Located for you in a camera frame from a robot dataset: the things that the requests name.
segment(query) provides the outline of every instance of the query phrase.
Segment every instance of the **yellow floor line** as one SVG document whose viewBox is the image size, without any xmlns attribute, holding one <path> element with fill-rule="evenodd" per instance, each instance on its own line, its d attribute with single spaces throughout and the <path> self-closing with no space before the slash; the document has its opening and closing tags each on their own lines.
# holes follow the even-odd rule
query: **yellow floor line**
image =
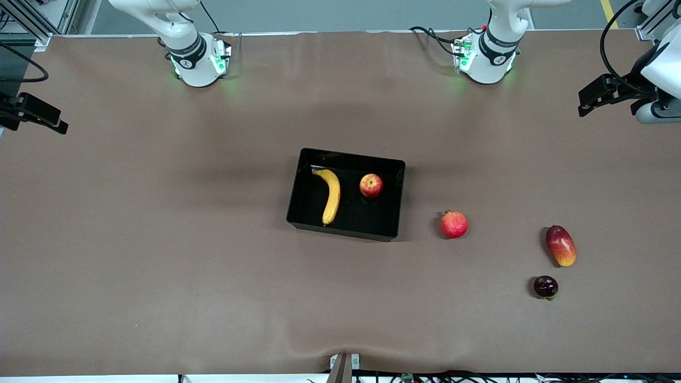
<svg viewBox="0 0 681 383">
<path fill-rule="evenodd" d="M 610 0 L 601 0 L 601 6 L 603 7 L 603 12 L 605 12 L 605 17 L 608 21 L 612 20 L 615 13 L 612 11 L 612 5 L 610 5 Z M 612 28 L 618 28 L 617 22 L 612 23 Z"/>
</svg>

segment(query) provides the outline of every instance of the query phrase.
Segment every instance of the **dark purple plum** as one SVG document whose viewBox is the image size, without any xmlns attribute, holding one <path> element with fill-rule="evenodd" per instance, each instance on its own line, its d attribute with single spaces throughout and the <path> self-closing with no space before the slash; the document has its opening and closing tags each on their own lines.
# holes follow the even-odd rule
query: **dark purple plum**
<svg viewBox="0 0 681 383">
<path fill-rule="evenodd" d="M 535 292 L 540 298 L 553 301 L 558 294 L 558 282 L 548 275 L 537 277 L 535 279 Z"/>
</svg>

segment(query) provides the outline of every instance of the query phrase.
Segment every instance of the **black cable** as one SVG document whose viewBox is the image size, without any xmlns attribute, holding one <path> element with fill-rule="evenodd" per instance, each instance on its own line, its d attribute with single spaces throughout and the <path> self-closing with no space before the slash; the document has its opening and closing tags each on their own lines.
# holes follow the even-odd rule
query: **black cable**
<svg viewBox="0 0 681 383">
<path fill-rule="evenodd" d="M 204 5 L 203 1 L 199 1 L 199 4 L 201 4 L 201 8 L 204 9 L 204 12 L 206 13 L 206 16 L 210 19 L 210 22 L 213 23 L 213 26 L 215 27 L 215 33 L 225 33 L 224 31 L 221 31 L 220 28 L 217 27 L 217 23 L 215 20 L 213 20 L 213 17 L 210 15 L 210 12 L 206 9 L 206 6 Z"/>
<path fill-rule="evenodd" d="M 444 37 L 439 37 L 438 35 L 435 34 L 435 32 L 432 30 L 432 28 L 430 28 L 430 29 L 425 29 L 425 28 L 423 28 L 423 27 L 416 26 L 416 27 L 411 27 L 411 28 L 409 28 L 409 30 L 412 31 L 412 32 L 414 32 L 414 31 L 423 31 L 423 32 L 426 33 L 426 35 L 429 35 L 430 37 L 432 37 L 432 38 L 434 38 L 434 39 L 438 39 L 438 40 L 440 40 L 440 41 L 442 41 L 442 42 L 446 42 L 446 43 L 448 43 L 448 44 L 451 44 L 451 43 L 454 42 L 454 40 L 449 40 L 449 39 L 445 39 Z"/>
<path fill-rule="evenodd" d="M 615 23 L 615 20 L 617 20 L 617 17 L 619 17 L 622 13 L 624 13 L 627 8 L 631 7 L 635 3 L 639 2 L 640 0 L 629 0 L 624 6 L 622 6 L 615 14 L 612 16 L 610 21 L 607 22 L 605 29 L 603 30 L 603 33 L 601 34 L 601 43 L 600 43 L 600 50 L 601 50 L 601 59 L 603 60 L 603 64 L 605 65 L 605 68 L 607 69 L 608 72 L 619 82 L 622 84 L 628 86 L 632 90 L 636 91 L 637 93 L 641 93 L 643 95 L 651 95 L 651 93 L 644 91 L 643 89 L 640 89 L 639 87 L 636 87 L 629 82 L 627 82 L 625 79 L 622 78 L 617 72 L 615 72 L 615 69 L 610 65 L 610 61 L 607 59 L 607 55 L 605 54 L 605 36 L 607 35 L 607 32 L 610 30 L 610 27 Z"/>
<path fill-rule="evenodd" d="M 7 24 L 8 24 L 10 21 L 13 22 L 12 17 L 10 16 L 10 14 L 6 13 L 4 10 L 0 10 L 0 24 L 2 24 L 2 26 L 0 26 L 0 31 L 2 31 L 3 29 L 5 29 L 5 27 L 7 26 Z"/>
<path fill-rule="evenodd" d="M 674 5 L 671 6 L 671 15 L 674 18 L 681 18 L 679 15 L 679 7 L 681 7 L 681 0 L 674 1 Z"/>
<path fill-rule="evenodd" d="M 189 21 L 190 23 L 194 23 L 194 20 L 191 20 L 190 18 L 186 17 L 185 15 L 182 14 L 182 12 L 177 12 L 178 15 L 180 15 L 181 18 L 184 18 L 185 20 Z"/>
<path fill-rule="evenodd" d="M 50 77 L 50 75 L 47 73 L 45 68 L 38 65 L 38 63 L 31 60 L 30 58 L 22 55 L 21 52 L 19 52 L 18 50 L 12 48 L 11 46 L 9 46 L 5 43 L 3 43 L 2 41 L 0 41 L 0 47 L 7 49 L 8 51 L 10 51 L 10 52 L 14 53 L 15 55 L 19 56 L 20 58 L 24 59 L 25 61 L 28 61 L 29 64 L 36 67 L 43 74 L 42 77 L 38 77 L 38 78 L 3 78 L 3 77 L 0 77 L 0 82 L 41 82 L 41 81 L 47 80 Z"/>
<path fill-rule="evenodd" d="M 455 52 L 452 52 L 452 51 L 449 50 L 446 46 L 444 46 L 444 45 L 442 44 L 443 42 L 446 42 L 446 43 L 448 43 L 448 44 L 451 44 L 451 43 L 454 42 L 454 40 L 449 40 L 449 39 L 445 39 L 445 38 L 443 38 L 443 37 L 439 37 L 439 36 L 435 33 L 435 31 L 432 30 L 432 28 L 425 29 L 425 28 L 423 28 L 423 27 L 411 27 L 411 28 L 409 28 L 409 30 L 412 31 L 412 32 L 416 32 L 416 31 L 425 31 L 425 32 L 426 32 L 426 35 L 428 35 L 428 36 L 434 38 L 435 41 L 437 41 L 437 43 L 440 45 L 440 48 L 442 48 L 445 52 L 449 53 L 449 54 L 452 55 L 452 56 L 456 56 L 456 57 L 463 57 L 463 56 L 464 56 L 462 53 L 455 53 Z"/>
</svg>

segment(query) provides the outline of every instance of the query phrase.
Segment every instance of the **gray floor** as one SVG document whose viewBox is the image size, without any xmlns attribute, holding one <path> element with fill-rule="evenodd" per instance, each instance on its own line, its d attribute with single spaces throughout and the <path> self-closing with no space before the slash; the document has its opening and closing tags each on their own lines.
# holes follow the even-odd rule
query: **gray floor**
<svg viewBox="0 0 681 383">
<path fill-rule="evenodd" d="M 626 0 L 611 0 L 616 11 Z M 367 31 L 408 29 L 414 25 L 434 29 L 478 27 L 487 20 L 483 0 L 204 0 L 218 26 L 231 32 Z M 199 8 L 188 15 L 200 31 L 215 28 Z M 533 10 L 537 29 L 601 29 L 607 19 L 599 0 L 574 0 L 569 5 Z M 627 12 L 620 27 L 634 27 L 639 15 Z M 146 34 L 140 21 L 102 0 L 92 34 Z"/>
</svg>

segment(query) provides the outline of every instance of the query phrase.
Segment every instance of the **white device on table edge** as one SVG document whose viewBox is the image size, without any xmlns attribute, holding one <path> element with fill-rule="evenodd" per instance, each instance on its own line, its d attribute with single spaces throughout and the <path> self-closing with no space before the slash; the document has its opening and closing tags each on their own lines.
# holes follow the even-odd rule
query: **white device on table edge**
<svg viewBox="0 0 681 383">
<path fill-rule="evenodd" d="M 188 85 L 206 87 L 227 76 L 232 47 L 209 33 L 199 33 L 193 22 L 183 15 L 198 7 L 200 0 L 109 2 L 158 33 L 170 53 L 175 72 Z"/>
</svg>

